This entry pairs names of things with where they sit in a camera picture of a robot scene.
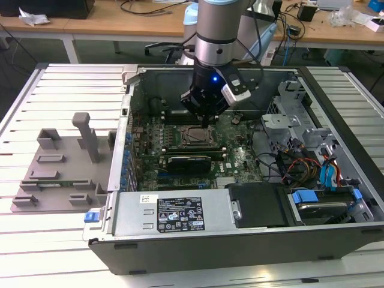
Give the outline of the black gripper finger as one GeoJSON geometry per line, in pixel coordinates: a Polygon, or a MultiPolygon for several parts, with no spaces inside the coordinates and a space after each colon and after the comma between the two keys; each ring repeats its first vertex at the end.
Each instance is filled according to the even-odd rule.
{"type": "Polygon", "coordinates": [[[183,93],[180,96],[180,102],[201,122],[202,128],[208,127],[207,106],[200,89],[192,89],[183,93]]]}
{"type": "Polygon", "coordinates": [[[206,123],[208,125],[216,123],[218,121],[219,116],[224,113],[228,108],[229,105],[224,98],[218,100],[215,103],[211,103],[208,106],[208,119],[206,120],[206,123]]]}

